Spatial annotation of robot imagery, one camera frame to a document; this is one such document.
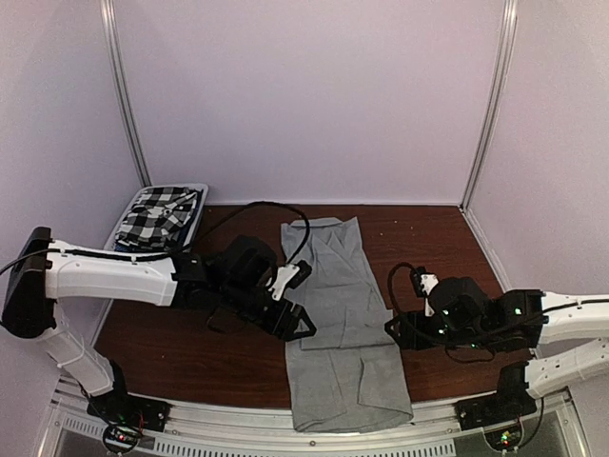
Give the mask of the grey long sleeve shirt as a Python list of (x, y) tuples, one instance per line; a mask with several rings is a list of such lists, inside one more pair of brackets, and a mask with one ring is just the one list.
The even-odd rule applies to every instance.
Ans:
[(409, 423), (414, 411), (401, 352), (384, 330), (393, 314), (364, 253), (358, 220), (283, 224), (281, 243), (286, 256), (312, 267), (285, 296), (317, 328), (285, 346), (294, 429), (367, 433)]

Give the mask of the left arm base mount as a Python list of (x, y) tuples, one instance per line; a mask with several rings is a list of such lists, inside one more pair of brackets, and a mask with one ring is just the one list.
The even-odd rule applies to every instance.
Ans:
[(124, 455), (138, 446), (149, 444), (148, 432), (163, 432), (170, 405), (145, 397), (126, 395), (122, 398), (88, 397), (87, 413), (105, 424), (102, 444), (111, 454)]

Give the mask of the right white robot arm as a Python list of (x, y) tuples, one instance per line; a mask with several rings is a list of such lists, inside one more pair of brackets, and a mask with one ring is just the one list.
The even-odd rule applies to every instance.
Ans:
[(384, 325), (401, 349), (472, 348), (498, 354), (583, 340), (583, 345), (564, 353), (504, 367), (496, 391), (488, 397), (487, 409), (494, 419), (507, 420), (549, 393), (608, 370), (605, 295), (511, 289), (491, 298), (470, 277), (440, 280), (414, 272), (411, 281), (424, 309), (397, 308)]

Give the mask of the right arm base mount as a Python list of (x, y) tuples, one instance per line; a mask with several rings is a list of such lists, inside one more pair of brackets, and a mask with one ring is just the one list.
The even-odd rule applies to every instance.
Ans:
[(527, 395), (508, 398), (498, 393), (461, 400), (455, 405), (461, 430), (480, 428), (488, 447), (501, 454), (516, 452), (525, 444), (522, 419), (537, 410), (537, 402)]

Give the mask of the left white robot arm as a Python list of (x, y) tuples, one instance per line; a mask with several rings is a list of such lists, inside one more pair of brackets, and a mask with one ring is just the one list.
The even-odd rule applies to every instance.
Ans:
[(317, 329), (305, 308), (285, 298), (311, 273), (301, 260), (280, 267), (275, 252), (240, 235), (223, 251), (202, 257), (178, 249), (157, 254), (88, 250), (54, 240), (36, 228), (21, 255), (4, 271), (9, 282), (1, 325), (37, 341), (117, 423), (130, 421), (137, 404), (122, 385), (121, 370), (71, 329), (55, 304), (72, 297), (127, 300), (161, 308), (227, 307), (284, 342)]

